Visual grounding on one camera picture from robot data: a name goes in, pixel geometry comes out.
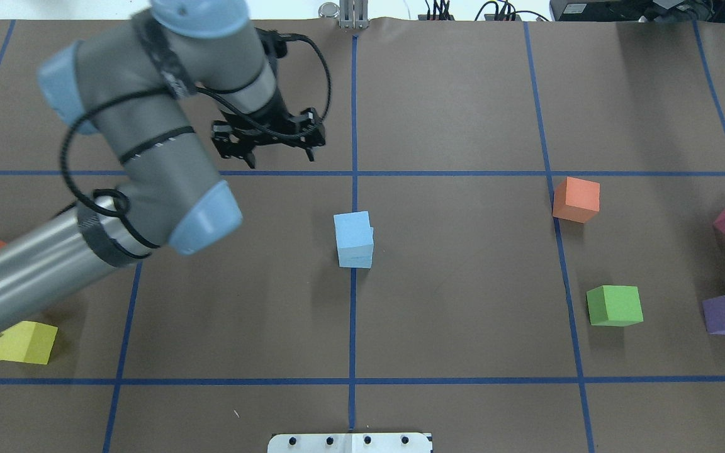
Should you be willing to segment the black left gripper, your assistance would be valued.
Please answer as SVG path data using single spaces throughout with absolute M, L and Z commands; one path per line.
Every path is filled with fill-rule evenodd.
M 229 100 L 227 92 L 213 89 L 211 98 L 223 114 L 223 120 L 213 121 L 211 126 L 212 144 L 223 159 L 238 159 L 256 169 L 254 147 L 282 144 L 304 149 L 308 161 L 314 162 L 314 149 L 326 144 L 324 121 L 317 110 L 291 113 L 279 90 L 251 113 L 241 112 L 239 102 Z

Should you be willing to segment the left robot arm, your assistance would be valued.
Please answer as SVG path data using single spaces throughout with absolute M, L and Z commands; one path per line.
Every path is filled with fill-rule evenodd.
M 218 105 L 212 140 L 225 159 L 254 167 L 254 147 L 282 144 L 313 160 L 327 112 L 288 111 L 277 75 L 290 42 L 315 46 L 256 28 L 244 1 L 152 1 L 40 67 L 38 86 L 68 126 L 59 166 L 76 200 L 0 249 L 0 334 L 156 249 L 192 255 L 241 225 L 180 100 Z

